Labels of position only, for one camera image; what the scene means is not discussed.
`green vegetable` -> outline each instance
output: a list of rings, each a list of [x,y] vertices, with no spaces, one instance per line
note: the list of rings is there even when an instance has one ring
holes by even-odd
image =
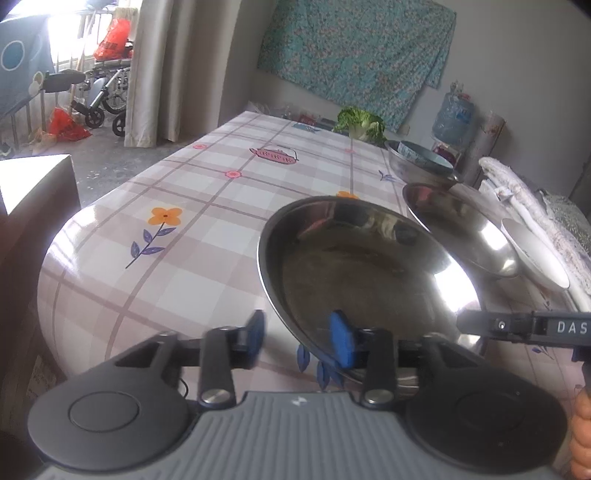
[[[349,130],[349,136],[356,140],[382,146],[384,137],[384,120],[366,110],[355,106],[346,106],[339,112],[337,124],[333,132]]]

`teal floral blanket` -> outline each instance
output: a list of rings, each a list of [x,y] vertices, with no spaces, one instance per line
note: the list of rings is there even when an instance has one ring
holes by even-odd
[[[279,0],[258,67],[396,131],[423,85],[439,85],[455,25],[431,0]]]

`table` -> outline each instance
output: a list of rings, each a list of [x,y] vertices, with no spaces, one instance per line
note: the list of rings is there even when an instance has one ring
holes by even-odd
[[[263,309],[264,350],[252,371],[234,372],[237,395],[317,390],[315,365],[298,371],[298,342],[260,285],[259,233],[280,207],[310,195],[355,195],[406,215],[403,187],[383,149],[245,112],[65,225],[41,270],[43,335],[71,376],[159,331],[199,337],[213,327],[241,325],[253,309]],[[489,310],[567,307],[560,295],[524,277],[490,283],[481,293]],[[583,380],[567,349],[491,342],[487,357],[549,390],[571,412]],[[184,373],[193,398],[195,370]]]

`blue bowl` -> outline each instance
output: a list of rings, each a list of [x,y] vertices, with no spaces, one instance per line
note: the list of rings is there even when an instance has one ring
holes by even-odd
[[[400,142],[398,153],[417,167],[424,168],[439,175],[449,175],[453,172],[453,165],[441,155],[437,155],[428,148],[412,142]]]

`finger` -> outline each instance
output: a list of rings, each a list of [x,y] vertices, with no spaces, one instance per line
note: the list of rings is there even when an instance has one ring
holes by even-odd
[[[575,460],[570,462],[570,471],[577,480],[588,480],[591,478],[591,469],[584,467]]]
[[[591,469],[591,448],[585,448],[577,440],[570,441],[570,453],[573,454],[573,459],[585,468]]]
[[[578,415],[570,420],[573,436],[583,447],[591,448],[591,421],[583,420]]]
[[[585,420],[591,420],[591,399],[585,389],[574,399],[574,412]]]

